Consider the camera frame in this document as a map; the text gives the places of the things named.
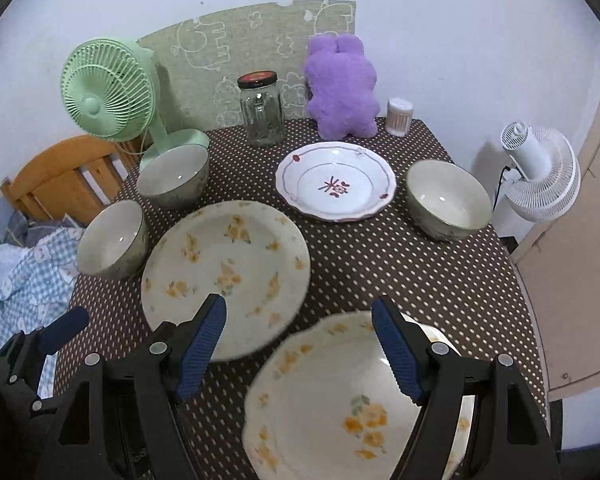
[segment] fan base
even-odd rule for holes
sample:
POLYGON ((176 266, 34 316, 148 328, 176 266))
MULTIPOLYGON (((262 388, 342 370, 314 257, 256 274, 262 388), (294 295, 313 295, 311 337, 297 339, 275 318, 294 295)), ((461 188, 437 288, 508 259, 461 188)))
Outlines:
MULTIPOLYGON (((182 146, 183 144, 200 144, 205 148, 209 147, 209 137, 206 133, 201 132, 200 130, 178 130, 177 132, 173 132, 169 134, 169 140, 171 141, 173 147, 182 146)), ((160 153, 158 152, 158 148, 153 144, 150 146, 144 155, 142 156, 142 160, 140 161, 140 171, 147 167, 147 165, 154 160, 160 153)))

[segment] fan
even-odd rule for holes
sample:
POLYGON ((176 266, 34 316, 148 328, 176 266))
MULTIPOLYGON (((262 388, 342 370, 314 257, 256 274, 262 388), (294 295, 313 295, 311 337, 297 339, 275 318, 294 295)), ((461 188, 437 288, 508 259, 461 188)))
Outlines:
POLYGON ((160 81, 153 54, 133 41, 91 40, 71 53, 61 75, 64 108, 81 129, 113 142, 148 129, 154 145, 144 152, 141 170, 173 146, 209 145, 199 130, 167 134, 157 110, 160 81))
POLYGON ((513 211, 530 222, 565 214, 580 190, 580 165, 564 135, 517 121, 504 128, 500 140, 516 167, 511 171, 520 174, 506 192, 513 211))

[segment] blue gripper pad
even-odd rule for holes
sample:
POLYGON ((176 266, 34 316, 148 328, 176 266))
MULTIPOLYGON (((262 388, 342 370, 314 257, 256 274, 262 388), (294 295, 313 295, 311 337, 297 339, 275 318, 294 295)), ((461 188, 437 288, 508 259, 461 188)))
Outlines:
POLYGON ((176 395, 181 401, 198 392, 225 323, 226 303, 222 296, 218 296, 180 362, 180 382, 176 395))
POLYGON ((89 313, 83 307, 72 308, 40 332, 38 351, 44 355, 55 354, 78 335, 88 323, 89 313))
POLYGON ((413 402, 422 398, 416 359, 381 300, 371 305, 371 320, 400 391, 413 402))

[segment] bedding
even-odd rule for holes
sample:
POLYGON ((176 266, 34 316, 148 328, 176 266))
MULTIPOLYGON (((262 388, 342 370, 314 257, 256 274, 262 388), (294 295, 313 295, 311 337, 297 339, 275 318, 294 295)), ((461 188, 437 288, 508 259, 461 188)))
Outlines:
MULTIPOLYGON (((23 330, 48 326, 69 307, 78 276, 76 254, 83 229, 58 228, 33 248, 9 254, 0 273, 0 348, 23 330), (13 265, 14 258, 19 258, 13 265)), ((38 395, 53 396, 56 355, 46 358, 38 395)))

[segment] beige door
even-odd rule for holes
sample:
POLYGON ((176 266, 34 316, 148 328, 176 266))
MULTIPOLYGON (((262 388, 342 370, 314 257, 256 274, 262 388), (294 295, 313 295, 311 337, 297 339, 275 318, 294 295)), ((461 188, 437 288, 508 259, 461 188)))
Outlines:
POLYGON ((538 320, 550 400, 600 384, 600 146, 573 208, 517 260, 538 320))

